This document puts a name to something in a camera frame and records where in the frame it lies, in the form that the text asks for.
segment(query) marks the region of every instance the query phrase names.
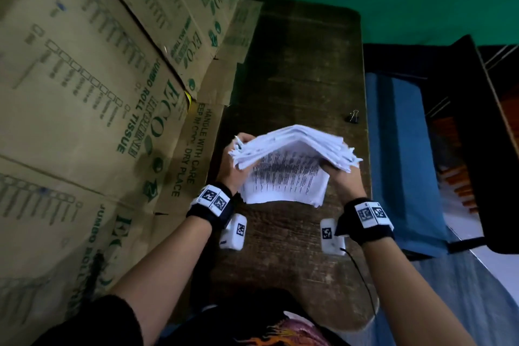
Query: black cable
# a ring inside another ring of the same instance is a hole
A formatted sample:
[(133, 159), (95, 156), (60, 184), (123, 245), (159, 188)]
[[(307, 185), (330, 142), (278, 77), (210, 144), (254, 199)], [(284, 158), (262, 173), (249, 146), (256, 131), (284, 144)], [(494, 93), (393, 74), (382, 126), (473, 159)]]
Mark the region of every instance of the black cable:
[(348, 252), (346, 249), (343, 249), (343, 248), (339, 248), (339, 249), (340, 249), (341, 251), (345, 251), (345, 252), (348, 254), (348, 256), (350, 256), (350, 259), (351, 259), (351, 261), (354, 263), (355, 268), (357, 269), (357, 272), (359, 272), (360, 278), (362, 279), (362, 282), (364, 283), (364, 286), (366, 286), (367, 293), (370, 295), (371, 307), (373, 308), (373, 315), (374, 315), (374, 317), (375, 317), (375, 319), (376, 319), (376, 317), (377, 317), (377, 312), (376, 312), (376, 310), (375, 310), (375, 304), (373, 303), (373, 297), (372, 297), (372, 295), (371, 295), (370, 288), (367, 287), (367, 283), (366, 283), (366, 281), (364, 280), (364, 277), (362, 276), (362, 273), (360, 272), (359, 266), (358, 266), (357, 263), (355, 262), (353, 256), (350, 254), (350, 252)]

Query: stack of paper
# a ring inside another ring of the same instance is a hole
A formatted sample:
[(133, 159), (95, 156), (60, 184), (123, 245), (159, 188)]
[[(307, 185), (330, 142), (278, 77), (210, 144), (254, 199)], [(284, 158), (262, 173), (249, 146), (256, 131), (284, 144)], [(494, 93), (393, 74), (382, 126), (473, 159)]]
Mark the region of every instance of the stack of paper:
[(358, 167), (362, 160), (342, 137), (301, 125), (284, 127), (246, 144), (237, 140), (229, 153), (239, 169), (260, 160), (240, 190), (248, 204), (299, 201), (321, 206), (329, 176), (319, 162), (326, 159), (350, 172), (350, 166)]

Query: human hand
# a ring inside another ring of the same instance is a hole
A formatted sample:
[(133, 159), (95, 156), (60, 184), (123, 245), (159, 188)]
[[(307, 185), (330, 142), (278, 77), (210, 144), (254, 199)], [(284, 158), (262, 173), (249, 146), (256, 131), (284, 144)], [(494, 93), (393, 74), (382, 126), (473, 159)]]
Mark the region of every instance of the human hand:
[[(256, 137), (251, 136), (247, 133), (238, 134), (238, 138), (243, 142), (249, 142), (255, 139)], [(252, 168), (256, 165), (252, 164), (245, 169), (237, 169), (233, 166), (232, 157), (229, 152), (234, 149), (235, 141), (232, 142), (225, 147), (224, 153), (222, 155), (222, 163), (220, 164), (220, 170), (218, 171), (217, 182), (223, 183), (225, 186), (229, 188), (232, 195), (235, 195), (236, 192), (241, 188), (241, 186), (245, 183), (245, 179), (249, 176), (252, 171)]]
[(323, 160), (321, 168), (328, 173), (330, 181), (339, 196), (342, 205), (348, 204), (355, 198), (366, 197), (366, 191), (362, 185), (360, 168), (351, 166), (351, 172), (342, 171), (334, 167), (330, 162)]

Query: wooden table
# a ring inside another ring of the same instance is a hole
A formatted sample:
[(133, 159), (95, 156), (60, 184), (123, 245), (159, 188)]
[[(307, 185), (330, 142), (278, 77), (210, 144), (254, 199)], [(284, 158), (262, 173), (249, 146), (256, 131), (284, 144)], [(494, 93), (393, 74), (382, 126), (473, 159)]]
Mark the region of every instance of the wooden table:
[[(345, 122), (353, 110), (359, 110), (359, 124)], [(260, 135), (293, 124), (344, 137), (364, 159), (362, 177), (371, 191), (358, 13), (265, 2), (247, 61), (239, 66), (232, 105), (222, 119), (211, 173), (235, 134)], [(243, 250), (206, 249), (192, 284), (195, 299), (217, 302), (242, 288), (281, 287), (329, 328), (359, 330), (371, 320), (370, 298), (351, 260), (321, 253), (320, 220), (341, 214), (331, 186), (317, 209), (293, 202), (240, 203), (236, 212), (248, 220)], [(351, 242), (347, 248), (378, 306), (360, 247)], [(215, 251), (215, 257), (208, 253)]]

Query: blue cloth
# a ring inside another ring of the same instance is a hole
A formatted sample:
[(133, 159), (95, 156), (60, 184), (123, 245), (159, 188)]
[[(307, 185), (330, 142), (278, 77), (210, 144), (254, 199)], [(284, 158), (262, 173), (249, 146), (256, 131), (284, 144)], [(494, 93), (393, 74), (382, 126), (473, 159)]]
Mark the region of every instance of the blue cloth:
[(394, 225), (401, 249), (447, 253), (447, 228), (434, 170), (420, 89), (366, 74), (373, 199)]

